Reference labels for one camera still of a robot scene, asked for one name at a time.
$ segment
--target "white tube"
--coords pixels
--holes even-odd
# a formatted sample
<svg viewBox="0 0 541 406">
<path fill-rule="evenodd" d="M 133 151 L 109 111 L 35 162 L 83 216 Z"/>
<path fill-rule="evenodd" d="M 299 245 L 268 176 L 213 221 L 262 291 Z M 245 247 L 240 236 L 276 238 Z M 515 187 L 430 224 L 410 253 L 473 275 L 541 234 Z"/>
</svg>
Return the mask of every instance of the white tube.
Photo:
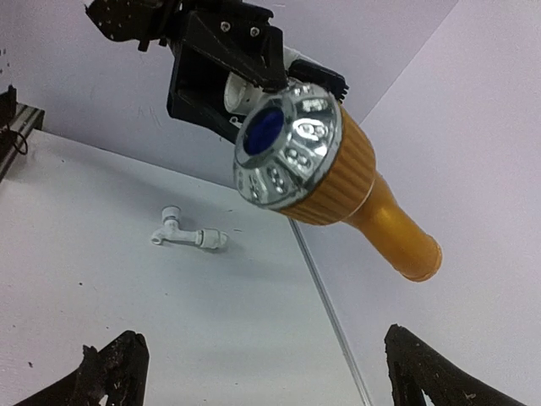
<svg viewBox="0 0 541 406">
<path fill-rule="evenodd" d="M 298 59 L 317 63 L 295 49 L 284 47 L 284 67 L 286 69 L 289 69 L 293 62 Z M 254 87 L 251 83 L 231 72 L 227 78 L 223 104 L 229 113 L 247 116 L 264 96 L 263 89 Z"/>
<path fill-rule="evenodd" d="M 150 237 L 155 245 L 162 245 L 164 241 L 171 243 L 193 244 L 204 250 L 217 250 L 226 246 L 229 238 L 227 234 L 214 230 L 202 229 L 198 231 L 184 231 L 179 227 L 181 210 L 176 206 L 169 206 L 161 212 L 163 227 L 156 230 Z"/>
</svg>

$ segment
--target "screw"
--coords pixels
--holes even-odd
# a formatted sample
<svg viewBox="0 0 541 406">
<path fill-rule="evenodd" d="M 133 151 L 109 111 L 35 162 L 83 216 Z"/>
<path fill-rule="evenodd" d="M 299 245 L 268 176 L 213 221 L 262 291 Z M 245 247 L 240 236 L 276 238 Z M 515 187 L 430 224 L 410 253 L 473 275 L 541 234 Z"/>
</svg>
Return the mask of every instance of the screw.
<svg viewBox="0 0 541 406">
<path fill-rule="evenodd" d="M 231 29 L 231 24 L 229 24 L 227 21 L 222 21 L 220 28 L 223 32 L 228 32 Z"/>
</svg>

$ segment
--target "white plastic part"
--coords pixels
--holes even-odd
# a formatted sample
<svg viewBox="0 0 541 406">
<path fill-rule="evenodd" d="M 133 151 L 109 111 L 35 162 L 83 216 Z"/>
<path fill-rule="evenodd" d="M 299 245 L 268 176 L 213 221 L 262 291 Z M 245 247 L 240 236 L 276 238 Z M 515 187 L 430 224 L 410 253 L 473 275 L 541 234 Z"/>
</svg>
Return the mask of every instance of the white plastic part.
<svg viewBox="0 0 541 406">
<path fill-rule="evenodd" d="M 289 69 L 292 63 L 298 59 L 317 63 L 295 49 L 284 47 L 284 66 L 286 69 Z M 264 95 L 263 89 L 254 87 L 251 83 L 231 72 L 227 78 L 223 103 L 229 113 L 247 116 Z"/>
<path fill-rule="evenodd" d="M 231 72 L 227 78 L 223 102 L 231 114 L 247 116 L 257 105 L 264 92 L 240 76 Z"/>
<path fill-rule="evenodd" d="M 227 245 L 227 234 L 215 229 L 202 229 L 198 231 L 184 231 L 180 229 L 181 210 L 176 206 L 169 206 L 161 212 L 163 227 L 156 230 L 150 241 L 155 245 L 162 245 L 164 241 L 171 243 L 192 244 L 204 250 L 218 250 Z"/>
</svg>

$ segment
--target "flashlight handle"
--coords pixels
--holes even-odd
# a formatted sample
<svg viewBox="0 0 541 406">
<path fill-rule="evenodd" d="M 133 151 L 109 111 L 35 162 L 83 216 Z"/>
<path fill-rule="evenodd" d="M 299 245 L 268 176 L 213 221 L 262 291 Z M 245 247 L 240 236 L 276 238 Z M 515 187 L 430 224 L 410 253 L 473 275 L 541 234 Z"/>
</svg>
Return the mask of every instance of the flashlight handle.
<svg viewBox="0 0 541 406">
<path fill-rule="evenodd" d="M 400 208 L 379 173 L 376 173 L 369 198 L 346 223 L 363 233 L 380 254 L 411 281 L 426 281 L 440 268 L 440 246 Z"/>
</svg>

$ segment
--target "white wall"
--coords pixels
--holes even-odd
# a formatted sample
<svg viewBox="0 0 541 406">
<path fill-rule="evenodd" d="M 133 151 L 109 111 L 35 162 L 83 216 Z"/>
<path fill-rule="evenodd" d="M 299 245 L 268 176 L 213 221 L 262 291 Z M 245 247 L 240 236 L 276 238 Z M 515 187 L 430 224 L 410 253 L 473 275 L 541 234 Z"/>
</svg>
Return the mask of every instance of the white wall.
<svg viewBox="0 0 541 406">
<path fill-rule="evenodd" d="M 15 84 L 46 110 L 46 129 L 87 144 L 230 184 L 232 146 L 167 116 L 172 55 L 106 40 L 80 0 L 16 4 Z M 259 0 L 290 46 L 346 75 L 347 105 L 363 119 L 456 0 Z M 7 7 L 0 6 L 0 11 Z"/>
<path fill-rule="evenodd" d="M 541 376 L 541 5 L 460 1 L 363 122 L 380 171 L 436 236 L 434 280 L 346 226 L 303 228 L 374 404 L 392 323 L 526 404 Z"/>
</svg>

